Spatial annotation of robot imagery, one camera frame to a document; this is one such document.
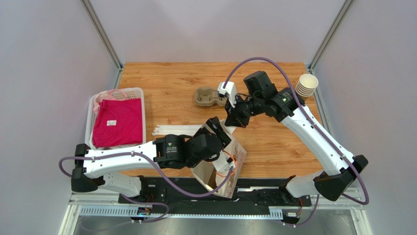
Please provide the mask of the white paper takeout bag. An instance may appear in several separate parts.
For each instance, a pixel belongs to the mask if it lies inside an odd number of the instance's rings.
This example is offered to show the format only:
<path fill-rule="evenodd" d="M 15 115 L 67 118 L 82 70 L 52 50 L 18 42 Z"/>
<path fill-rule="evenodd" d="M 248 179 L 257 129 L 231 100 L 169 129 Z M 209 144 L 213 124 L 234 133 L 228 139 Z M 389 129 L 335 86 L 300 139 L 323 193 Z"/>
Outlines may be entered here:
<path fill-rule="evenodd" d="M 219 173 L 214 168 L 212 162 L 201 161 L 191 169 L 191 172 L 194 178 L 209 192 L 215 190 L 220 184 L 222 184 L 222 187 L 216 190 L 213 194 L 231 199 L 237 184 L 237 179 L 241 172 L 241 168 L 243 167 L 247 151 L 233 136 L 233 131 L 236 128 L 225 126 L 224 119 L 221 120 L 220 123 L 232 140 L 231 143 L 221 151 L 225 151 L 232 157 L 234 163 L 236 164 L 236 168 L 231 168 L 228 172 Z"/>

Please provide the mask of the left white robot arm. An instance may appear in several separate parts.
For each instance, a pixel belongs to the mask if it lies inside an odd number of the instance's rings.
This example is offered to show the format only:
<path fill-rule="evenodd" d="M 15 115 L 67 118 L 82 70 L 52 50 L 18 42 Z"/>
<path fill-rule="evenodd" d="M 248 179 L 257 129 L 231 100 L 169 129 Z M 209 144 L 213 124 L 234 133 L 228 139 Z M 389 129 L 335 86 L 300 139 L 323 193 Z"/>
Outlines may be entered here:
<path fill-rule="evenodd" d="M 193 135 L 168 134 L 141 145 L 119 149 L 91 149 L 76 146 L 74 169 L 70 174 L 73 192 L 106 189 L 136 197 L 145 191 L 143 178 L 134 179 L 122 172 L 133 169 L 195 168 L 201 162 L 212 163 L 220 172 L 236 168 L 226 149 L 235 140 L 217 117 L 210 118 Z"/>

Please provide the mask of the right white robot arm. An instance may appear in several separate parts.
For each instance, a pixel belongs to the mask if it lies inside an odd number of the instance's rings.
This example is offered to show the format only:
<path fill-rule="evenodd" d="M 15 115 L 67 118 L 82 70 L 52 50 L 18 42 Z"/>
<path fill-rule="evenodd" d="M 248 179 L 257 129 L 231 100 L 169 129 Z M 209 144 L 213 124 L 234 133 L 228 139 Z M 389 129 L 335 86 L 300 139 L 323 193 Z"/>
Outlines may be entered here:
<path fill-rule="evenodd" d="M 290 129 L 308 147 L 323 167 L 322 171 L 292 176 L 283 186 L 294 198 L 320 194 L 329 201 L 345 196 L 346 189 L 368 165 L 363 155 L 346 150 L 314 118 L 303 100 L 289 87 L 278 91 L 267 73 L 256 71 L 244 79 L 249 94 L 244 96 L 232 82 L 222 82 L 217 90 L 226 97 L 226 126 L 245 128 L 251 117 L 265 114 Z"/>

